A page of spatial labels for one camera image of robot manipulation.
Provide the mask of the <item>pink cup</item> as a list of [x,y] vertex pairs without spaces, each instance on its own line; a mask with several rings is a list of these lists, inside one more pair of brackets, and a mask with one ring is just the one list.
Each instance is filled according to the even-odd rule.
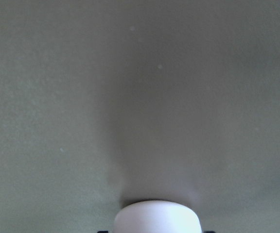
[[114,233],[201,233],[197,214],[170,201],[150,200],[130,204],[114,219]]

